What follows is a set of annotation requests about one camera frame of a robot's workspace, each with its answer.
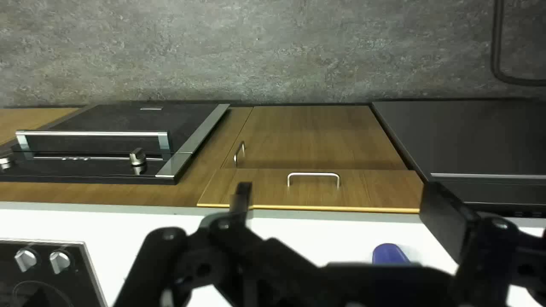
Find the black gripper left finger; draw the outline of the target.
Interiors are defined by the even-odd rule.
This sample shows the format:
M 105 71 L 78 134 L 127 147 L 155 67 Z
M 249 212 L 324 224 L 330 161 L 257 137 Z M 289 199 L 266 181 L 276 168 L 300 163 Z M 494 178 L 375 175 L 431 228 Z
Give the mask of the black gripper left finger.
M 206 216 L 197 231 L 151 231 L 114 307 L 185 307 L 191 294 L 213 287 L 230 307 L 312 307 L 303 274 L 313 267 L 276 239 L 247 226 L 250 183 L 238 183 L 228 212 Z

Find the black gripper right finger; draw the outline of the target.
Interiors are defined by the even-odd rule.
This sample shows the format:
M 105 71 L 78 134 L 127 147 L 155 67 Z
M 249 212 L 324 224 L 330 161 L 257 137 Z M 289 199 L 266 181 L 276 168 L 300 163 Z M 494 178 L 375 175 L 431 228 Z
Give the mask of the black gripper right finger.
M 440 183 L 426 183 L 419 221 L 457 263 L 450 307 L 506 307 L 511 286 L 546 307 L 546 238 L 498 216 L 479 216 Z

